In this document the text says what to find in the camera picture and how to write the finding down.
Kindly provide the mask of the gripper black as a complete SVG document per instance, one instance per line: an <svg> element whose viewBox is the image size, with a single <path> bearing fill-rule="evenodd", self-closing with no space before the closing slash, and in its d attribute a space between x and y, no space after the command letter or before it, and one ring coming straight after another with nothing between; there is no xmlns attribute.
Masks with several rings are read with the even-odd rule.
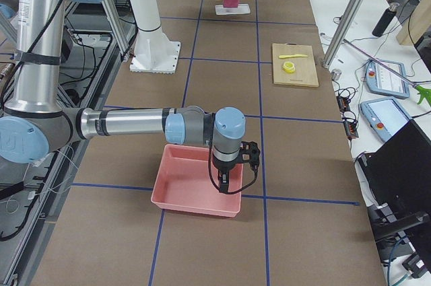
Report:
<svg viewBox="0 0 431 286"><path fill-rule="evenodd" d="M238 194L242 191L242 170L243 165L232 161L222 162L218 159L212 159L211 164L218 171L217 180L214 180L211 175L211 183L214 185L216 190L222 194ZM239 188L236 190L230 190L230 172L234 173L234 183L239 183Z"/></svg>

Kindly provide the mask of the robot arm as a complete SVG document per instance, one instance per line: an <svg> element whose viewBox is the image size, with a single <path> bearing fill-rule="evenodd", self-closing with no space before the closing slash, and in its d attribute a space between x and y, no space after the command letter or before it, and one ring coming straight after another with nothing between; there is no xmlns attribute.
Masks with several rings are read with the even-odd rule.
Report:
<svg viewBox="0 0 431 286"><path fill-rule="evenodd" d="M229 173L242 162L245 117L188 108L95 111L57 104L65 6L73 0L19 0L14 88L1 107L1 156L19 164L44 158L68 143L95 136L164 133L169 143L206 145L215 188L229 194Z"/></svg>

